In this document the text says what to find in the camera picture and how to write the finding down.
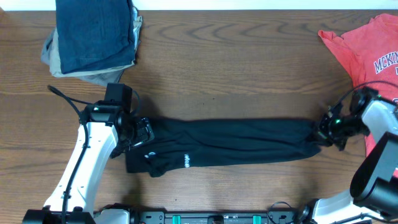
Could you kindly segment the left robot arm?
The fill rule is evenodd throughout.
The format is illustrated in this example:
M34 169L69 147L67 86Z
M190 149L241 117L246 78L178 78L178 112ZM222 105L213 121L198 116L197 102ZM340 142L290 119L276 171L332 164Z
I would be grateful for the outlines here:
M80 114L72 156L51 196L40 210L29 209L23 223L139 223L139 214L115 203L94 209L107 161L154 139L148 118L128 103L98 101Z

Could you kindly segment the black polo shirt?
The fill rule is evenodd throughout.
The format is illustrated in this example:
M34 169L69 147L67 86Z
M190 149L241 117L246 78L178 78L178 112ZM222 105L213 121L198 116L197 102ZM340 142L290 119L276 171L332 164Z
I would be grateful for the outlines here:
M321 149L307 119L151 119L154 140L126 153L128 173L306 159Z

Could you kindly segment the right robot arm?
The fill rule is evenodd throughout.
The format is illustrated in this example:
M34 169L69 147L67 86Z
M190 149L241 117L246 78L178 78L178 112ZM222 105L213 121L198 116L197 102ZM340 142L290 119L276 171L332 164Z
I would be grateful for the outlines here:
M316 135L325 146L343 150L348 138L372 135L375 147L354 174L348 190L306 205L299 223L397 223L397 104L370 87L356 87L349 115L341 103L329 109Z

